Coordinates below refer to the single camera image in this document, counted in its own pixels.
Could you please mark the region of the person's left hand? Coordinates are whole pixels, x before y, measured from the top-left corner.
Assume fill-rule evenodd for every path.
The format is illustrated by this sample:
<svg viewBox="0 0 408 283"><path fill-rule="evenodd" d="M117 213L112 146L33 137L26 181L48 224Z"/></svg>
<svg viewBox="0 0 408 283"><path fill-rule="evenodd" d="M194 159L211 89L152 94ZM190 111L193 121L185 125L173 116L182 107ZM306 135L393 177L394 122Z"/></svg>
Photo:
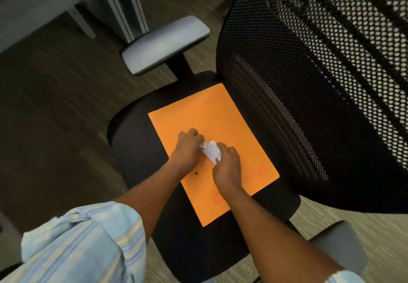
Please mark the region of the person's left hand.
<svg viewBox="0 0 408 283"><path fill-rule="evenodd" d="M176 147L167 162L181 179L193 170L201 153L201 150L193 150L188 146L186 133L181 131L178 134Z"/></svg>

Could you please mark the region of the person's right hand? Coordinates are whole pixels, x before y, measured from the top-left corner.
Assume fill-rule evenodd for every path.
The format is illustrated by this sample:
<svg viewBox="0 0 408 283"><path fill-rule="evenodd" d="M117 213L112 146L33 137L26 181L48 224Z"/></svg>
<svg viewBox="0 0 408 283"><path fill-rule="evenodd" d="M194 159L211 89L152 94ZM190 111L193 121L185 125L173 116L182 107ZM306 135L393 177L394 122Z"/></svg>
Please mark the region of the person's right hand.
<svg viewBox="0 0 408 283"><path fill-rule="evenodd" d="M213 181L224 199L233 192L242 189L240 165L215 165L212 170Z"/></svg>

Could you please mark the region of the white paper piece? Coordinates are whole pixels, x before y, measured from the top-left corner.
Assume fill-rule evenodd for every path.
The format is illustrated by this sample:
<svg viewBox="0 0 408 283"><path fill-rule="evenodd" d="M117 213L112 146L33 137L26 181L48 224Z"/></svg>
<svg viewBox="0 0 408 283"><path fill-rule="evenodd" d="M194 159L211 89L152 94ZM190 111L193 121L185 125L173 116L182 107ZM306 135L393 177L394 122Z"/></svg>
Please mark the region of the white paper piece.
<svg viewBox="0 0 408 283"><path fill-rule="evenodd" d="M199 148L214 165L221 160L222 153L214 140L200 143Z"/></svg>

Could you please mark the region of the person's right forearm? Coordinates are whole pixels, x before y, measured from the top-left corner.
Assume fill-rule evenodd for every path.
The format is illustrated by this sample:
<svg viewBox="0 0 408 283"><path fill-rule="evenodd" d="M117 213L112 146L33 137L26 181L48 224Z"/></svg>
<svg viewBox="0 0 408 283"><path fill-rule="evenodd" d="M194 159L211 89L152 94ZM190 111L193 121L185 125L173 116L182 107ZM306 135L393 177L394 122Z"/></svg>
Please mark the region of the person's right forearm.
<svg viewBox="0 0 408 283"><path fill-rule="evenodd" d="M267 212L235 182L216 186L231 209L264 283L324 283L344 270Z"/></svg>

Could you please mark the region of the person's left forearm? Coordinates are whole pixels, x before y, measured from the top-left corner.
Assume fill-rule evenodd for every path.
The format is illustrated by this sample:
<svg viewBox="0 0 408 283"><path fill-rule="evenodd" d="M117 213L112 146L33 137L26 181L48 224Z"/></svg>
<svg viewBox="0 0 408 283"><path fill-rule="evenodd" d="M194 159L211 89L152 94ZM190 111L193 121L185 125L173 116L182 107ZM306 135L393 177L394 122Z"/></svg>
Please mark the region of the person's left forearm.
<svg viewBox="0 0 408 283"><path fill-rule="evenodd" d="M196 163L169 159L152 176L114 200L132 208L140 215L146 240L151 238L172 193L181 180L193 170Z"/></svg>

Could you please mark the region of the orange paper envelope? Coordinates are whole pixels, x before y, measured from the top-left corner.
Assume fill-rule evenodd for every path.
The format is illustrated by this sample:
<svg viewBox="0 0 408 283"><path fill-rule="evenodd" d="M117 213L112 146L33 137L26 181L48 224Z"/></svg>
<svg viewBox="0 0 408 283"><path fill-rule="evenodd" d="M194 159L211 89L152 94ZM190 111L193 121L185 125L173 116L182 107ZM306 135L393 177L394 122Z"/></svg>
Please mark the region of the orange paper envelope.
<svg viewBox="0 0 408 283"><path fill-rule="evenodd" d="M208 144L233 146L241 159L242 185L251 196L279 178L279 173L234 104L223 84L211 86L148 114L167 154L178 134L194 128ZM181 184L203 227L230 210L212 178L214 163L205 155Z"/></svg>

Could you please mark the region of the black mesh chair backrest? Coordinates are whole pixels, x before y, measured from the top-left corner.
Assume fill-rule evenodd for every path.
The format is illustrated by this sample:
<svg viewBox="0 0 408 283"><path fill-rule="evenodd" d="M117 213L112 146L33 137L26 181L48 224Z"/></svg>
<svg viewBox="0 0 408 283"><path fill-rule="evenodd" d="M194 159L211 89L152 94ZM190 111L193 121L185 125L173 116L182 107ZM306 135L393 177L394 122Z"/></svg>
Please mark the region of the black mesh chair backrest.
<svg viewBox="0 0 408 283"><path fill-rule="evenodd" d="M216 69L298 194L408 214L408 0L234 0Z"/></svg>

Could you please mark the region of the black office chair seat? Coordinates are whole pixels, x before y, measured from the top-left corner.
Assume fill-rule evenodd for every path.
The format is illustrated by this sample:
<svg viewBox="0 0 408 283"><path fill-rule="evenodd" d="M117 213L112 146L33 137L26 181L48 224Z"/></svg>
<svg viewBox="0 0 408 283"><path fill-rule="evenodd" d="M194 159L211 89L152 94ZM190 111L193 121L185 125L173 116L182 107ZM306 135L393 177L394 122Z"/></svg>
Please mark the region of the black office chair seat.
<svg viewBox="0 0 408 283"><path fill-rule="evenodd" d="M154 90L133 101L110 121L107 138L128 188L156 172L168 159L148 112L164 107L212 85L226 86L257 141L280 178L254 195L267 211L287 222L300 206L291 182L298 176L278 141L277 125L248 95L212 71L205 71ZM185 190L179 184L167 201L153 232L153 240L172 274L181 283L201 283L245 258L249 250L229 211L202 227Z"/></svg>

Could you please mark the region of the grey partition panel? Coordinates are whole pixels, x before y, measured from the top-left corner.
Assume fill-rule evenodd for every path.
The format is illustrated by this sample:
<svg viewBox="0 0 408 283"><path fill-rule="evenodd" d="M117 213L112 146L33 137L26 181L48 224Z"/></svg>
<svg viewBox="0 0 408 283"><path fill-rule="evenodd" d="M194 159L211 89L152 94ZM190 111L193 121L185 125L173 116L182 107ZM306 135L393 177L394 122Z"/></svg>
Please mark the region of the grey partition panel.
<svg viewBox="0 0 408 283"><path fill-rule="evenodd" d="M82 6L125 43L149 31L140 0L84 0Z"/></svg>

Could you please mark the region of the blue striped shirt sleeve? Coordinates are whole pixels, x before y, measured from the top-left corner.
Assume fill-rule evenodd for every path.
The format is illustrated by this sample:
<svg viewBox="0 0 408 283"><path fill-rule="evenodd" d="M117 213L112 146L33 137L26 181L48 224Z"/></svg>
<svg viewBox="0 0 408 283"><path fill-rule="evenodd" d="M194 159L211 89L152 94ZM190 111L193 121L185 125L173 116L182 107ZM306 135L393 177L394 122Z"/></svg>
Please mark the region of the blue striped shirt sleeve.
<svg viewBox="0 0 408 283"><path fill-rule="evenodd" d="M23 234L23 264L0 283L142 283L146 235L140 215L106 202L73 208Z"/></svg>
<svg viewBox="0 0 408 283"><path fill-rule="evenodd" d="M326 279L324 283L365 283L365 281L352 271L340 270Z"/></svg>

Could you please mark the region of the grey desk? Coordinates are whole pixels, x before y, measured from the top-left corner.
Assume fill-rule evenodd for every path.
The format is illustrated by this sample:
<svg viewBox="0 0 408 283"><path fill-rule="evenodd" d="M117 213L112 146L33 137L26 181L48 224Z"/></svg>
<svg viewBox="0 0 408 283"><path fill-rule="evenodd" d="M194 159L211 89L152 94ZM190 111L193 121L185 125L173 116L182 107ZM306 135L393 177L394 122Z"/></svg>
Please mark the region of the grey desk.
<svg viewBox="0 0 408 283"><path fill-rule="evenodd" d="M84 0L0 0L0 54L67 12L91 39L96 34L75 7Z"/></svg>

